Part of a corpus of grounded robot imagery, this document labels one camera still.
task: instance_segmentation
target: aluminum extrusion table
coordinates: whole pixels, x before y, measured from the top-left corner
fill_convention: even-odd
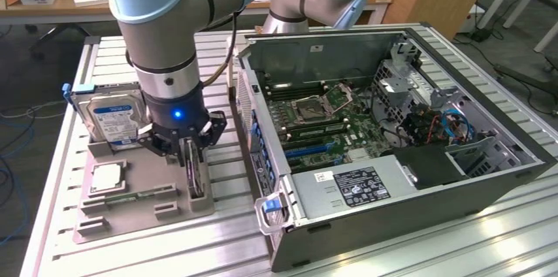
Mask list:
[[[356,27],[368,29],[374,25]],[[558,133],[431,29],[415,30],[558,157]],[[202,76],[223,62],[228,32],[196,35]],[[440,87],[452,81],[423,58]],[[75,84],[133,81],[121,37],[84,46]],[[204,89],[208,109],[231,117],[226,76]],[[67,108],[23,276],[509,276],[558,272],[558,169],[517,188],[478,214],[344,253],[280,274],[270,271],[232,120],[208,151],[214,215],[85,244],[72,242],[88,133]]]

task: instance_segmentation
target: hard drive label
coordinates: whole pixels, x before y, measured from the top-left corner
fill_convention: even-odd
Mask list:
[[[391,197],[374,167],[343,172],[334,175],[334,178],[350,207]]]
[[[96,108],[93,113],[108,143],[124,145],[136,142],[137,122],[131,119],[132,106]]]

